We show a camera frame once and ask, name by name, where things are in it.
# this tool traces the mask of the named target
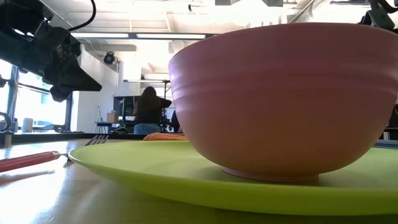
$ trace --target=jeans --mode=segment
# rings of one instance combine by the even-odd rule
[[[158,124],[137,124],[134,126],[134,134],[159,133],[161,128]]]

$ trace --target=ceiling light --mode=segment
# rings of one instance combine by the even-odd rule
[[[206,38],[205,34],[137,34],[138,39],[195,39]]]
[[[167,80],[123,80],[124,82],[138,82],[138,83],[163,83],[168,82]]]
[[[72,33],[72,36],[75,38],[129,38],[129,34],[120,33]]]

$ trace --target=table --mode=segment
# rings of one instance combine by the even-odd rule
[[[69,152],[88,139],[23,144],[0,149],[0,159],[44,151]],[[123,141],[110,139],[109,142]],[[137,192],[67,162],[56,161],[0,173],[0,223],[398,223],[398,215],[303,217],[201,207]]]

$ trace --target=person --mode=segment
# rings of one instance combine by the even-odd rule
[[[134,134],[152,134],[161,131],[162,109],[172,102],[156,95],[154,87],[147,87],[134,105]]]

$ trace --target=plate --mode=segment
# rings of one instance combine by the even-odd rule
[[[195,205],[288,215],[398,213],[396,149],[372,148],[355,163],[298,185],[229,175],[186,141],[99,144],[75,149],[69,156],[120,184]]]

